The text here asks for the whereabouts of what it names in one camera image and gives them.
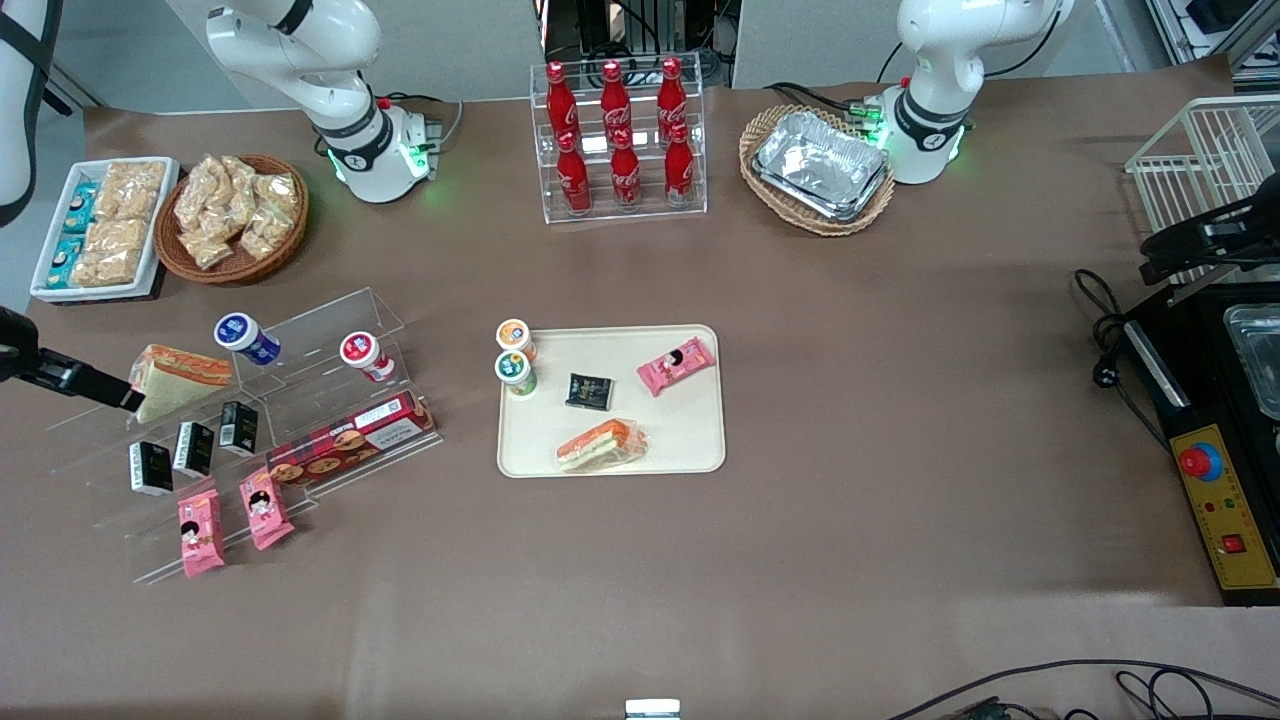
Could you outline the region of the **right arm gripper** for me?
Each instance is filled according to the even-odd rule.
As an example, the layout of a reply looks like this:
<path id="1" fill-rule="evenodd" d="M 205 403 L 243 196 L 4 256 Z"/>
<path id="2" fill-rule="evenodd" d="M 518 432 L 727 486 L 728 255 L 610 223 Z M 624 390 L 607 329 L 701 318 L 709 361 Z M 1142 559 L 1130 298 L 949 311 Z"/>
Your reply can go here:
<path id="1" fill-rule="evenodd" d="M 1 306 L 1 382 L 20 379 L 68 397 L 81 397 L 136 413 L 146 395 L 81 360 L 41 355 L 38 328 L 26 315 Z"/>

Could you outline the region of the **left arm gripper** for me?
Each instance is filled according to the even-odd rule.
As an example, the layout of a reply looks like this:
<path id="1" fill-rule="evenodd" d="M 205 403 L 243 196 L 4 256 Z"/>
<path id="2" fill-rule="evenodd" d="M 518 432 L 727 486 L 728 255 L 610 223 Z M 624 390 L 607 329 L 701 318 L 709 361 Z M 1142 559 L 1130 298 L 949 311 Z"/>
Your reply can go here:
<path id="1" fill-rule="evenodd" d="M 1217 217 L 1199 228 L 1165 228 L 1140 243 L 1144 284 L 1203 266 L 1234 265 L 1254 269 L 1279 263 L 1279 201 L 1253 199 L 1231 217 Z"/>

